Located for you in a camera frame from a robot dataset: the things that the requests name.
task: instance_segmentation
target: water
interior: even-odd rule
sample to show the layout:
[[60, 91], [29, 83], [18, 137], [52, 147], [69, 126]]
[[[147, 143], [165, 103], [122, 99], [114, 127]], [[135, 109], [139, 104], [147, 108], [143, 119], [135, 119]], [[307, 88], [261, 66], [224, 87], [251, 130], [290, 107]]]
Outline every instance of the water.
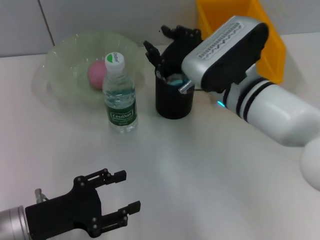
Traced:
[[135, 83], [125, 71], [107, 73], [103, 82], [104, 101], [110, 126], [120, 133], [129, 132], [138, 124]]

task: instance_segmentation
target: yellow bin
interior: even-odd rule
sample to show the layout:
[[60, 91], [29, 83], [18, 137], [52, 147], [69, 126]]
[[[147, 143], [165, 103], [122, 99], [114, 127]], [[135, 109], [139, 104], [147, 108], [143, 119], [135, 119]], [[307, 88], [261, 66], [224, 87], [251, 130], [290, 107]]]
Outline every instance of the yellow bin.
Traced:
[[285, 71], [286, 47], [258, 0], [196, 0], [198, 27], [206, 39], [234, 15], [248, 16], [266, 23], [269, 38], [257, 62], [258, 73], [280, 84]]

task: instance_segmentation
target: white table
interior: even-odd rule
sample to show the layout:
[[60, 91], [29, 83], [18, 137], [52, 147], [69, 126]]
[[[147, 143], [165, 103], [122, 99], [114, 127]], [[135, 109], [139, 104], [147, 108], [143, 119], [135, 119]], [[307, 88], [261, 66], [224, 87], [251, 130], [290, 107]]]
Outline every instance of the white table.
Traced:
[[[284, 86], [320, 107], [320, 33], [283, 40]], [[76, 176], [108, 168], [126, 170], [127, 180], [98, 189], [103, 214], [138, 200], [141, 212], [99, 239], [320, 238], [320, 192], [301, 176], [301, 149], [278, 145], [203, 92], [187, 117], [159, 116], [147, 61], [137, 129], [119, 135], [90, 124], [90, 116], [83, 124], [35, 93], [33, 76], [44, 59], [0, 59], [0, 210], [34, 204], [36, 188], [48, 198], [63, 195]], [[73, 230], [62, 239], [90, 238]]]

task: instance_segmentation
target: white bottle cap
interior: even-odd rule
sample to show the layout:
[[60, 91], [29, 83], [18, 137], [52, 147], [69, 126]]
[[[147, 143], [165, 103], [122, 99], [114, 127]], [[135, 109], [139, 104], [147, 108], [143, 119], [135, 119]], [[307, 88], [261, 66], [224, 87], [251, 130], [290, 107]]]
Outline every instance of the white bottle cap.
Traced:
[[119, 52], [111, 52], [109, 53], [105, 59], [105, 68], [107, 72], [113, 73], [113, 74], [119, 74], [122, 73], [125, 69], [125, 58], [124, 56]]

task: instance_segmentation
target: green bottle label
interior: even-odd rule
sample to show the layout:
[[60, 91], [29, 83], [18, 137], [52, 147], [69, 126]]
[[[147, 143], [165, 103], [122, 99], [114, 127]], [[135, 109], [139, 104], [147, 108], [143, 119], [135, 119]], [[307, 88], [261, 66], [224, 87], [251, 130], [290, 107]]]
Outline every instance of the green bottle label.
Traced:
[[111, 123], [117, 126], [126, 126], [134, 122], [137, 118], [136, 101], [131, 106], [116, 109], [106, 106], [106, 111]]

